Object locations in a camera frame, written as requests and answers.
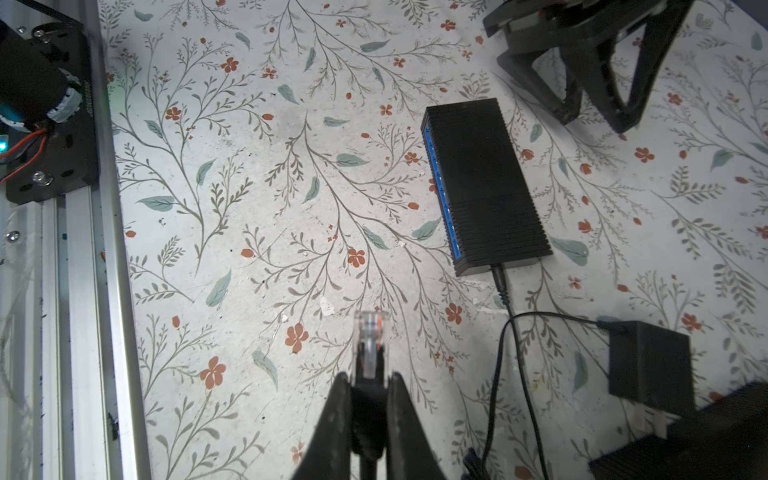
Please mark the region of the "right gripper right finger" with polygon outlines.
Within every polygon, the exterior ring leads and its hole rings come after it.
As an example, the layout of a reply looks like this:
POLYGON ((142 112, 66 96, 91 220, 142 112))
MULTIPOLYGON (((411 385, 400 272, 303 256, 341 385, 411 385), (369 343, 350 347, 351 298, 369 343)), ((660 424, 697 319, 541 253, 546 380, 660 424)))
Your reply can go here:
POLYGON ((390 480, 445 480, 403 377, 393 372, 387 388, 386 472, 390 480))

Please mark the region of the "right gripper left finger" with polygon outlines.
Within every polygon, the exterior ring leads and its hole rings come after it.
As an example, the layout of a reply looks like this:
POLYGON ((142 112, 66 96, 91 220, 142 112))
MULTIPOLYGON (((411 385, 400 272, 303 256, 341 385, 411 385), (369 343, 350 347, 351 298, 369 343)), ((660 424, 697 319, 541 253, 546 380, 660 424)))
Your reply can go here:
POLYGON ((332 382, 315 432, 292 479, 348 480, 352 450, 352 389, 346 373, 332 382))

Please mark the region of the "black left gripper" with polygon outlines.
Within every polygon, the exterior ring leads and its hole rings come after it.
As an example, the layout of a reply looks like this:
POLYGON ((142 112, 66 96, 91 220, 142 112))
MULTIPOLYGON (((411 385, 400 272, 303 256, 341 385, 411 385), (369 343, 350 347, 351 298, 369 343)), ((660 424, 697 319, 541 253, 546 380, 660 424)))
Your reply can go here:
POLYGON ((567 125, 578 118, 583 96, 616 133, 636 126, 660 67, 691 1, 507 1, 482 20, 487 37, 501 33, 508 50, 499 66, 549 114, 567 125), (621 97, 611 64, 624 33, 643 30, 629 95, 621 97), (560 48, 565 96, 560 98, 533 67, 560 48))

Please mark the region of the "black network switch box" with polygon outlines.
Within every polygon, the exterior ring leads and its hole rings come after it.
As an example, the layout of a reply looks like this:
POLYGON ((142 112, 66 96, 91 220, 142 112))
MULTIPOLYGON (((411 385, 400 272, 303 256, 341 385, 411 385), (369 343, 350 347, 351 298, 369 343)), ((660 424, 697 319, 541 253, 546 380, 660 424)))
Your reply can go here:
POLYGON ((552 254, 497 100, 430 106, 421 130, 458 276, 552 254))

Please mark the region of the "black power adapter with cable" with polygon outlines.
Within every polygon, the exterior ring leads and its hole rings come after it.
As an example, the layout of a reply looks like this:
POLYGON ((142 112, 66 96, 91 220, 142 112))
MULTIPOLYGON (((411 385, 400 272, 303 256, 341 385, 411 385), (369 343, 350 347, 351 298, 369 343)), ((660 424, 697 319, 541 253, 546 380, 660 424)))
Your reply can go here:
POLYGON ((515 313, 504 267, 491 267, 497 293, 509 319, 502 327, 489 400, 486 443, 481 454, 470 449, 463 460, 464 479, 486 479, 488 457, 495 438, 496 407, 504 356, 505 335, 511 331, 520 376, 520 384, 530 415, 538 458, 544 478, 549 477, 541 430, 527 381, 522 340, 517 321, 528 317, 557 318, 589 325, 609 334, 609 393, 613 396, 685 416, 694 411, 690 340, 687 336, 642 321, 607 321, 588 319, 559 312, 526 311, 515 313))

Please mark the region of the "long black power brick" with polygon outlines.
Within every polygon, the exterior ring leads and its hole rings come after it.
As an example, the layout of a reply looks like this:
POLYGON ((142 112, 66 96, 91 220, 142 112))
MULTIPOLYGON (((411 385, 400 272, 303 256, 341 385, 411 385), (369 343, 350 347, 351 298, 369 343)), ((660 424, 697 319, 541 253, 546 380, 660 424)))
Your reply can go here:
POLYGON ((596 479, 765 479, 767 385, 752 382, 649 435, 589 462, 596 479))

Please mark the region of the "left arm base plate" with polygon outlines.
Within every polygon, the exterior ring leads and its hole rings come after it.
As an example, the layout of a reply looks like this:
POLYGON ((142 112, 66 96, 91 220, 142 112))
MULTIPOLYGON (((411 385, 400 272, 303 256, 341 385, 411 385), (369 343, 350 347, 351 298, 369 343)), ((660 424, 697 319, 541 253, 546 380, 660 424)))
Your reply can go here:
POLYGON ((42 202, 99 177, 87 37, 64 23, 23 38, 1 24, 1 189, 42 202))

